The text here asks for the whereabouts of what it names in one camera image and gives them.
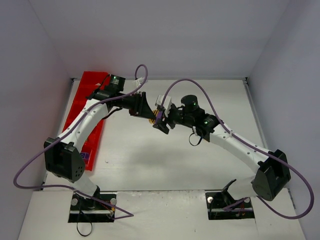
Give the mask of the yellow black striped lego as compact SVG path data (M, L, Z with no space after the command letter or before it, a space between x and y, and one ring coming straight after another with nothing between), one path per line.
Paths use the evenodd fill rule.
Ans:
M150 124L154 125L156 123L158 113L159 111L157 109L147 113L147 118Z

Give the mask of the purple yellow striped lego stack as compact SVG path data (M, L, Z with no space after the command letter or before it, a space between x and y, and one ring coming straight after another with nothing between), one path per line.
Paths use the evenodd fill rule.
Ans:
M159 111L156 115L156 119L155 119L155 125L156 124L161 124L162 123L162 120L163 120L163 112L162 111Z

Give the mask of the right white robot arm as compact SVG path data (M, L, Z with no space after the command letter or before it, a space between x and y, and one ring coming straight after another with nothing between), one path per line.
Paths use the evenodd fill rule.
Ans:
M176 107L170 97L159 95L155 105L158 119L154 128L165 134L176 125L190 128L202 140L225 149L251 169L253 176L233 179L222 189L227 199L238 201L258 196L270 202L291 179L289 168L276 161L276 158L287 160L281 150L272 152L251 142L244 144L237 140L227 125L220 124L215 115L199 107L195 95L184 96L180 107Z

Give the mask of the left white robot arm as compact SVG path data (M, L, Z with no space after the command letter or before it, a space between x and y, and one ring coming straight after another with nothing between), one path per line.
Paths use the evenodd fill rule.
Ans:
M112 75L108 85L96 88L73 122L56 138L44 142L46 170L69 181L70 186L88 196L97 197L99 187L85 174L81 150L97 124L113 107L127 109L134 117L154 119L145 92L123 94L125 79Z

